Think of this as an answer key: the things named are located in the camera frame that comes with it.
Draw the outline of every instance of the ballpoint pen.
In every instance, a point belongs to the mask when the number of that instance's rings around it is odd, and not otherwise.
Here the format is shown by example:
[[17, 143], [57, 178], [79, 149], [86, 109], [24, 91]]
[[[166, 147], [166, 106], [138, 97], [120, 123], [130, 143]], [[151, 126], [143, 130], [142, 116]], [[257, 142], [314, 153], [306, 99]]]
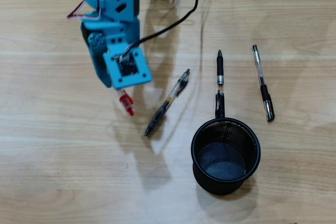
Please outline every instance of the ballpoint pen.
[[224, 66], [223, 66], [223, 55], [219, 50], [217, 54], [217, 84], [218, 92], [216, 95], [216, 118], [225, 117], [224, 108]]
[[266, 119], [267, 119], [267, 122], [271, 122], [274, 120], [275, 114], [274, 114], [272, 99], [267, 90], [263, 68], [261, 67], [260, 55], [259, 55], [257, 45], [253, 46], [253, 53], [254, 53], [254, 61], [256, 63], [258, 77], [259, 77], [262, 100], [264, 102], [264, 107], [265, 107], [265, 112], [266, 112]]
[[181, 76], [181, 78], [179, 78], [172, 92], [169, 94], [167, 99], [164, 101], [163, 105], [155, 113], [151, 123], [147, 127], [145, 136], [148, 136], [152, 132], [152, 130], [157, 126], [157, 124], [163, 118], [163, 116], [169, 109], [170, 105], [172, 105], [175, 98], [178, 97], [180, 93], [182, 92], [182, 90], [187, 86], [188, 80], [189, 80], [189, 74], [190, 74], [190, 69], [185, 71], [183, 75]]

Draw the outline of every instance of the black cable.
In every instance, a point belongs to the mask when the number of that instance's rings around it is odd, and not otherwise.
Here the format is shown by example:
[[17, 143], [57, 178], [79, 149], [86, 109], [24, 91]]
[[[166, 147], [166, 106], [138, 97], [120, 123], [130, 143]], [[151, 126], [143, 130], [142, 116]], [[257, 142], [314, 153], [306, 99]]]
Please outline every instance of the black cable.
[[146, 41], [148, 41], [148, 40], [150, 40], [150, 39], [153, 39], [153, 38], [155, 38], [155, 37], [158, 37], [158, 36], [160, 36], [161, 34], [165, 33], [166, 31], [169, 31], [170, 29], [173, 29], [174, 27], [178, 26], [180, 23], [182, 23], [183, 21], [185, 21], [185, 20], [190, 16], [191, 13], [193, 13], [194, 11], [196, 11], [197, 6], [198, 6], [198, 0], [195, 0], [194, 8], [192, 8], [192, 9], [191, 9], [191, 10], [190, 10], [190, 11], [189, 11], [183, 18], [181, 18], [180, 20], [178, 20], [178, 21], [176, 21], [175, 23], [171, 24], [169, 27], [166, 27], [166, 28], [162, 29], [161, 31], [158, 31], [158, 32], [155, 33], [155, 34], [152, 34], [152, 35], [149, 35], [149, 36], [147, 36], [147, 37], [144, 37], [144, 38], [138, 40], [137, 42], [133, 43], [132, 45], [130, 45], [130, 46], [126, 49], [126, 51], [125, 51], [125, 53], [123, 54], [123, 56], [127, 55], [127, 54], [132, 50], [132, 48], [137, 47], [137, 46], [139, 46], [140, 44], [142, 44], [142, 43], [144, 43], [144, 42], [146, 42]]

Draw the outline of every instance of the pen cup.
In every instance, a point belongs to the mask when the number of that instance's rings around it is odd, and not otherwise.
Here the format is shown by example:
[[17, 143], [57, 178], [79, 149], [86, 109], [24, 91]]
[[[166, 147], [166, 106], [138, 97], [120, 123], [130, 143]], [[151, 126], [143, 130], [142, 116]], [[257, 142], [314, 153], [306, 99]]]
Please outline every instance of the pen cup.
[[191, 153], [196, 181], [218, 195], [237, 190], [260, 161], [260, 145], [254, 132], [231, 118], [203, 124], [194, 135]]

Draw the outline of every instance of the pen tip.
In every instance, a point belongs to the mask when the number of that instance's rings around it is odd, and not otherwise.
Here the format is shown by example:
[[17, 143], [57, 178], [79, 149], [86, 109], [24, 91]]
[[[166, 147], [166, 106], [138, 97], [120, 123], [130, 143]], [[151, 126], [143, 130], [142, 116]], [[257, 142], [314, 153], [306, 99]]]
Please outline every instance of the pen tip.
[[152, 132], [152, 130], [153, 129], [151, 127], [148, 127], [147, 130], [145, 131], [144, 136], [148, 136]]

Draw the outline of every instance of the pen clip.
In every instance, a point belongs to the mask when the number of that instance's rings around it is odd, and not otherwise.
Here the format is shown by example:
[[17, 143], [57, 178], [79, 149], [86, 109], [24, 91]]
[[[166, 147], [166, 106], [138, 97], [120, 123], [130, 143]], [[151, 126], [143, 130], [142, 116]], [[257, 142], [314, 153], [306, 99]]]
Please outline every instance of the pen clip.
[[218, 117], [218, 96], [216, 94], [216, 109], [215, 109], [215, 117]]

